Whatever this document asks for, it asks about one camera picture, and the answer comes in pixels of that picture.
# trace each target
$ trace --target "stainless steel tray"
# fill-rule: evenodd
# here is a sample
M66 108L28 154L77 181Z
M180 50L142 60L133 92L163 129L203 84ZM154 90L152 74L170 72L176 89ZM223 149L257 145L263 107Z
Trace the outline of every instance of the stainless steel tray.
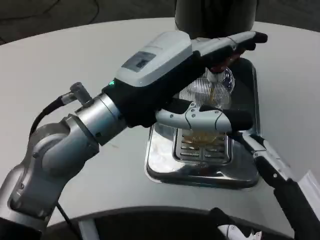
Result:
M240 58L230 69L235 77L230 108L249 111L253 116L254 126L248 132L260 134L255 68L249 60ZM160 124L155 124L150 129L145 172L151 179L162 183L235 189L249 188L259 181L251 154L234 141L231 141L231 159L225 165L177 160L173 151L173 145L176 144L175 132L176 129Z

